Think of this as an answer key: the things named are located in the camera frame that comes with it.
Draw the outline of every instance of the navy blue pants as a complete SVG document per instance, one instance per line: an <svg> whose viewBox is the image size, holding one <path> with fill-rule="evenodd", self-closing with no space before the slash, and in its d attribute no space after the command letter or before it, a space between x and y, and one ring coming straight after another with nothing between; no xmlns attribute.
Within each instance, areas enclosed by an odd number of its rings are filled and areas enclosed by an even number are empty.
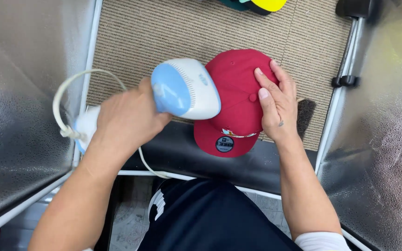
<svg viewBox="0 0 402 251"><path fill-rule="evenodd" d="M156 220L158 207L150 208L150 227L139 251L301 251L229 183L172 179L160 191L165 205Z"/></svg>

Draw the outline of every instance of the fingernail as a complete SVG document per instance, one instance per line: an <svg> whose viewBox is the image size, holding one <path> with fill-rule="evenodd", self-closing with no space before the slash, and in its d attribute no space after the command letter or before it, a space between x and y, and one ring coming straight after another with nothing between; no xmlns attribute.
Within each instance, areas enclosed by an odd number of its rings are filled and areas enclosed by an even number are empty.
<svg viewBox="0 0 402 251"><path fill-rule="evenodd" d="M268 95L269 95L268 90L266 90L265 88L261 88L261 89L258 91L258 97L259 97L260 99L264 99L264 98L266 98Z"/></svg>

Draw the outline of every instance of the forearm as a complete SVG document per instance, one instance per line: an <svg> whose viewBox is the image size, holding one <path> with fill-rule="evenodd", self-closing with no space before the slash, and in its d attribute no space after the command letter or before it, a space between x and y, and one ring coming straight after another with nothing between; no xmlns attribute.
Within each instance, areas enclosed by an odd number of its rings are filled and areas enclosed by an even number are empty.
<svg viewBox="0 0 402 251"><path fill-rule="evenodd" d="M29 250L84 250L101 234L109 195L121 163L87 151L49 204Z"/></svg>
<svg viewBox="0 0 402 251"><path fill-rule="evenodd" d="M316 177L300 138L279 144L277 148L282 205L292 238L321 231L341 234L336 211Z"/></svg>

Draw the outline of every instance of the brown brush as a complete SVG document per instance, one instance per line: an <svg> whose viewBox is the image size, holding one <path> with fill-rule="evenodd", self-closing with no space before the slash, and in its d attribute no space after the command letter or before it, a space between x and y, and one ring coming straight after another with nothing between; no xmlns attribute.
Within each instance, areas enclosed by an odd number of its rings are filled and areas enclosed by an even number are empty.
<svg viewBox="0 0 402 251"><path fill-rule="evenodd" d="M297 132L300 138L303 140L305 131L310 125L313 118L314 110L316 108L316 102L310 99L298 99L297 100Z"/></svg>

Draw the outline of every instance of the hand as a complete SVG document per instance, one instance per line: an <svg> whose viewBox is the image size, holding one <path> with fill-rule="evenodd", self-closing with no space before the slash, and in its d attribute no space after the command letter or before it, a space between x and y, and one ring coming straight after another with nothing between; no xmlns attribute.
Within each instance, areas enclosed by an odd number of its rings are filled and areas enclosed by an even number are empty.
<svg viewBox="0 0 402 251"><path fill-rule="evenodd" d="M144 78L137 89L116 94L102 103L97 131L88 150L97 148L99 152L108 152L109 159L123 165L137 148L154 138L170 120L170 113L156 111L150 79Z"/></svg>
<svg viewBox="0 0 402 251"><path fill-rule="evenodd" d="M256 68L255 78L261 85L260 104L263 109L262 127L277 145L299 139L297 133L297 87L291 76L272 60L271 70L280 81L279 86Z"/></svg>

